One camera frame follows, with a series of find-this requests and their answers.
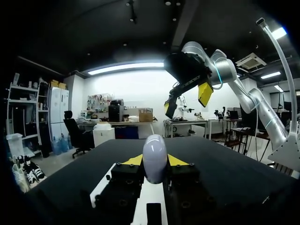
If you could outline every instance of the white tube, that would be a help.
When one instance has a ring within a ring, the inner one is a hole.
[[[297,133],[297,97],[296,97],[296,90],[294,86],[294,81],[292,77],[292,73],[290,70],[290,67],[287,63],[287,60],[285,58],[285,54],[283,53],[278,41],[273,37],[272,32],[270,31],[268,25],[263,22],[260,24],[262,30],[269,36],[271,39],[274,47],[276,48],[276,51],[281,59],[283,68],[285,69],[285,74],[287,78],[287,82],[289,84],[290,94],[291,94],[291,102],[292,102],[292,121],[290,126],[290,133]]]

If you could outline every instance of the white box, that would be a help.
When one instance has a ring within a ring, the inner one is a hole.
[[[16,133],[12,135],[6,135],[9,149],[12,156],[24,156],[24,149],[22,144],[22,134]]]
[[[108,130],[93,130],[93,136],[95,147],[97,147],[108,140],[115,139],[114,128]]]

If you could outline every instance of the fluorescent light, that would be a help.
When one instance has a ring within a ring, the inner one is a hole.
[[[279,29],[273,31],[273,32],[272,32],[272,35],[273,35],[273,37],[274,37],[275,39],[278,39],[278,38],[281,38],[281,37],[283,37],[284,35],[286,35],[286,31],[285,31],[285,29],[284,29],[283,27],[281,27],[281,28],[279,28]]]
[[[274,87],[275,87],[279,92],[283,92],[283,90],[281,89],[281,87],[279,87],[278,85],[274,85]]]
[[[266,78],[269,78],[269,77],[273,77],[273,76],[277,76],[277,75],[280,75],[281,73],[278,71],[278,72],[275,72],[275,73],[272,73],[272,74],[268,74],[268,75],[265,75],[265,76],[261,76],[262,79],[266,79]]]
[[[164,67],[163,62],[145,62],[145,63],[132,63],[132,64],[125,64],[113,67],[106,67],[102,69],[96,69],[93,71],[89,71],[88,74],[95,75],[115,70],[122,70],[122,69],[132,69],[132,68],[151,68],[151,67]]]

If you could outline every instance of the storage box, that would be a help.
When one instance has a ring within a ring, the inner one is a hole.
[[[66,89],[66,84],[65,83],[59,83],[58,87],[61,88],[61,89]]]
[[[51,87],[58,88],[58,83],[55,83],[55,82],[52,82],[52,81],[51,81]]]
[[[12,156],[24,156],[22,134],[6,135],[6,139]]]
[[[141,108],[139,109],[140,122],[152,122],[153,121],[153,109]]]

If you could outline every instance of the black tablecloth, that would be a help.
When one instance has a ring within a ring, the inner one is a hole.
[[[40,189],[59,209],[80,201],[79,191],[89,193],[115,162],[125,162],[142,154],[145,140],[109,140],[76,161],[48,177],[26,195],[40,210],[36,197]],[[165,139],[167,152],[187,163],[194,163],[201,179],[219,205],[262,201],[296,182],[278,172],[227,147],[200,137]]]

